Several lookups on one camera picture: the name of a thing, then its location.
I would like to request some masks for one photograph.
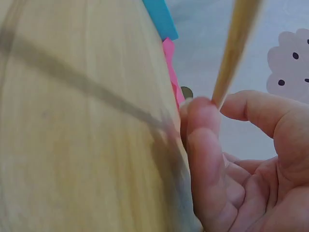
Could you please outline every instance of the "wooden stick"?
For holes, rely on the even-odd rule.
[[[236,0],[213,102],[221,109],[263,0]]]

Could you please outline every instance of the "teal object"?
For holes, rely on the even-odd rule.
[[[165,0],[143,0],[143,2],[162,41],[166,38],[178,39],[178,32]]]

